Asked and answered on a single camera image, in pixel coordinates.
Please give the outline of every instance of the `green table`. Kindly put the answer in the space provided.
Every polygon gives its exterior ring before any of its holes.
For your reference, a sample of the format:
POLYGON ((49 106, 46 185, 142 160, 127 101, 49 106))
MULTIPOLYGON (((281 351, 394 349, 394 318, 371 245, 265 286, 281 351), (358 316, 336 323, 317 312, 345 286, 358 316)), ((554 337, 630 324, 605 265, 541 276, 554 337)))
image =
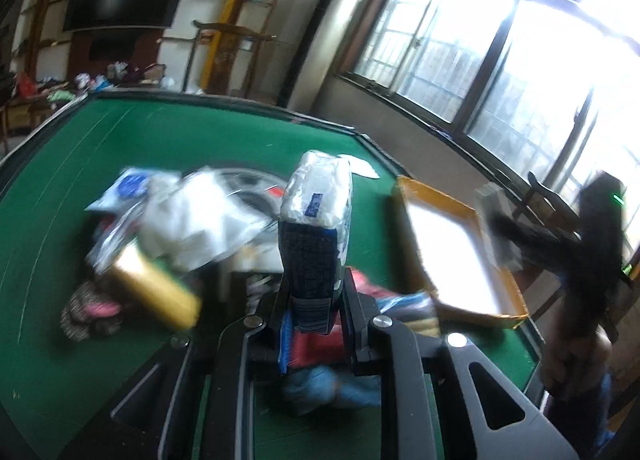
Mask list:
MULTIPOLYGON (((86 277, 95 218, 84 212, 125 166, 195 169, 233 162, 287 177, 307 150, 371 163, 379 180, 353 177, 348 265, 401 287, 390 193, 402 172, 365 137, 249 101, 116 90, 72 104, 0 167, 0 402, 41 458, 54 459, 170 337, 131 322, 81 344, 59 330, 60 311, 86 277)), ((537 357, 521 331, 465 329, 524 389, 537 357)), ((258 460, 376 458, 380 411, 318 411, 293 418, 258 394, 258 460)))

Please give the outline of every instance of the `window frame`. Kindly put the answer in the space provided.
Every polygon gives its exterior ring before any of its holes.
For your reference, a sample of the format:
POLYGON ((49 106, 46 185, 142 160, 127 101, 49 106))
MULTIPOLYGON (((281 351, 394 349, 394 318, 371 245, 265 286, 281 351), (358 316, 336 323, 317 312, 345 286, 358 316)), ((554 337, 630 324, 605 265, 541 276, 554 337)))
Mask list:
MULTIPOLYGON (((508 43, 510 42, 511 27, 513 26, 518 5, 522 1, 539 3, 570 14, 571 16, 595 27, 604 36, 621 39, 636 55, 640 56, 640 43, 629 36, 613 31, 601 21, 597 20, 597 18, 587 14, 587 12, 580 8, 578 3, 575 3, 572 0, 513 0, 511 13, 498 27, 495 37, 492 40, 481 65, 479 66, 478 73, 473 78, 466 96, 462 98, 462 103, 452 122, 447 122, 429 111, 427 108, 420 106, 420 104, 414 103, 408 98, 400 96, 396 91, 393 91, 393 87, 391 85, 389 88, 383 87, 376 82, 355 73, 356 66, 358 65, 360 57, 366 48, 367 41, 370 36, 372 36, 378 19, 388 3, 388 0, 369 0, 362 17, 360 18, 359 24, 357 24, 356 29, 351 36, 350 43, 346 46, 345 52, 338 63, 337 73, 345 77, 347 80, 363 86, 377 97, 393 104, 396 109, 419 119, 423 123, 421 126, 423 129, 428 129, 427 126, 429 126, 437 132, 440 132, 445 138, 452 141, 454 145, 459 147, 466 154, 469 154, 483 167, 487 168, 489 172, 492 173, 503 185, 507 186, 511 192, 522 198, 529 189, 529 184, 526 180, 520 177, 503 161, 465 133, 465 130, 469 127, 474 117, 482 108, 484 101, 492 89, 492 84, 495 83, 500 72, 500 66, 508 55, 505 48, 508 47, 508 43)), ((427 6, 427 10, 425 11, 425 16, 429 15, 428 9, 433 7, 434 3, 437 4, 438 0, 430 1, 427 6)), ((585 98, 582 107, 576 111, 574 126, 572 127, 562 150, 558 154, 558 157, 554 160, 546 176, 538 177, 543 185, 553 185, 553 182, 562 175, 562 168, 567 164, 576 145, 580 142, 580 133, 584 129, 592 95, 593 86, 585 98)))

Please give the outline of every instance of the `white and blue package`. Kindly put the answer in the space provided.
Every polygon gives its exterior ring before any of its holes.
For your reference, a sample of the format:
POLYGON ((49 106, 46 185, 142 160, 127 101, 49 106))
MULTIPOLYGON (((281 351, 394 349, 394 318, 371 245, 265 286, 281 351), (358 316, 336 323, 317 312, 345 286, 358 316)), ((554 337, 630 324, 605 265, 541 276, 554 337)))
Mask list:
POLYGON ((351 170, 346 159, 307 151, 284 196, 280 255, 301 332, 328 334, 340 296, 351 223, 351 170))
POLYGON ((149 177, 157 175, 166 176, 176 182, 180 180, 180 173, 177 171, 128 167, 100 198, 87 206, 85 211, 121 214, 146 195, 149 177))

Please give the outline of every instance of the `red marking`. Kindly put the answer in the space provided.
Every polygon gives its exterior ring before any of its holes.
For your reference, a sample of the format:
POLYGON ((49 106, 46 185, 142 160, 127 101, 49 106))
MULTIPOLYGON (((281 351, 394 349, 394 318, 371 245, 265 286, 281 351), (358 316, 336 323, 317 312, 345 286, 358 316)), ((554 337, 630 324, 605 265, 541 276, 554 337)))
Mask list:
POLYGON ((284 196, 284 189, 279 185, 272 186, 268 188, 267 191, 278 198, 282 198, 284 196))

